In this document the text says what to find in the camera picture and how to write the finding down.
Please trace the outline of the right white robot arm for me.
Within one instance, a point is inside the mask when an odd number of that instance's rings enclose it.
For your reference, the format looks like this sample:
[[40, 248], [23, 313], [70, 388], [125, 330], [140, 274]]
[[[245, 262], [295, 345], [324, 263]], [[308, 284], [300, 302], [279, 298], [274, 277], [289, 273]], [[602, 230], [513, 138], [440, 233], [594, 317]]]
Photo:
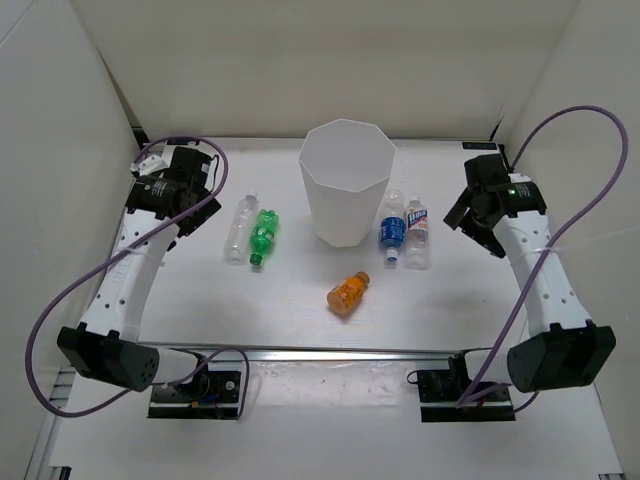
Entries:
[[552, 250], [539, 188], [529, 177], [509, 172], [498, 154], [476, 156], [464, 169], [466, 187], [444, 221], [509, 261], [524, 296], [529, 336], [509, 348], [459, 354], [450, 390], [470, 400], [486, 382], [521, 393], [592, 384], [616, 338], [611, 327], [593, 322]]

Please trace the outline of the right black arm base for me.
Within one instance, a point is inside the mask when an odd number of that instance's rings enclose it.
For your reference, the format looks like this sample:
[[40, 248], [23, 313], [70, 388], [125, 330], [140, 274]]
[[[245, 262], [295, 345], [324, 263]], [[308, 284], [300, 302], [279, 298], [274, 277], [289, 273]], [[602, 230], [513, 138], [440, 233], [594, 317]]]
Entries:
[[482, 423], [515, 420], [514, 406], [507, 386], [481, 382], [474, 394], [485, 391], [475, 400], [457, 407], [459, 398], [471, 384], [463, 354], [457, 353], [446, 362], [422, 366], [406, 375], [409, 385], [418, 390], [422, 423]]

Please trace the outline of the white label clear bottle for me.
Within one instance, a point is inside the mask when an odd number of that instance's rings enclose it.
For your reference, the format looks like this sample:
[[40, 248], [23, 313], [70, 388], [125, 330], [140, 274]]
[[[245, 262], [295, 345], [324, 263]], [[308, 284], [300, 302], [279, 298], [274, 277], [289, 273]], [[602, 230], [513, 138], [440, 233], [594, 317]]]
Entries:
[[405, 264], [414, 270], [429, 266], [428, 211], [419, 197], [412, 197], [405, 209]]

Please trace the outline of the blue label water bottle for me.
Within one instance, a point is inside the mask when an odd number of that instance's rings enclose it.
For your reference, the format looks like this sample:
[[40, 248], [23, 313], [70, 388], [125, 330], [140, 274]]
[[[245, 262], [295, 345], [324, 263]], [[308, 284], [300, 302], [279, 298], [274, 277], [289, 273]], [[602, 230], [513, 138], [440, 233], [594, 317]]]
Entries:
[[389, 264], [398, 261], [404, 245], [404, 207], [404, 194], [401, 191], [390, 189], [385, 192], [380, 206], [379, 244]]

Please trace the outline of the clear unlabeled plastic bottle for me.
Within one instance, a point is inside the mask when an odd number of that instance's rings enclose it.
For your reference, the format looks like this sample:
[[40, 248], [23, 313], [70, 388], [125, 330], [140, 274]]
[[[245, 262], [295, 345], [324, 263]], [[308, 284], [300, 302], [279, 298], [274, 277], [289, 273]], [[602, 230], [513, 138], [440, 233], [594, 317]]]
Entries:
[[238, 203], [229, 234], [224, 244], [224, 259], [229, 264], [242, 265], [249, 248], [249, 239], [259, 212], [258, 194], [251, 191]]

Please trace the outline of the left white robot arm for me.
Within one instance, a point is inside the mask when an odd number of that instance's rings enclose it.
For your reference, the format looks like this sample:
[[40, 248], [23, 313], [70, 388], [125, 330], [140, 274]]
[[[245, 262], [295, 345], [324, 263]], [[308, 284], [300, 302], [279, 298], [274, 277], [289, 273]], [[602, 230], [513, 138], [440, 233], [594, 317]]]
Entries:
[[125, 203], [119, 255], [96, 297], [75, 328], [61, 329], [57, 345], [81, 376], [142, 392], [154, 384], [174, 383], [188, 400], [206, 395], [210, 377], [197, 365], [199, 354], [139, 344], [145, 304], [165, 254], [180, 237], [193, 233], [220, 209], [211, 201], [151, 238], [145, 235], [209, 196], [206, 187], [219, 157], [177, 146], [170, 161], [142, 161]]

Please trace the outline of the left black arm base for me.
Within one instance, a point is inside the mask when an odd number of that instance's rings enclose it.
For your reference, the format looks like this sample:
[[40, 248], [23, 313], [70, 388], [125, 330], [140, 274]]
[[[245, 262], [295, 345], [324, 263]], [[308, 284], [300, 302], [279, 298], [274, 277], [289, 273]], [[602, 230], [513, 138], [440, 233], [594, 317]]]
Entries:
[[210, 362], [189, 383], [154, 386], [147, 408], [149, 419], [238, 420], [246, 399], [246, 364]]

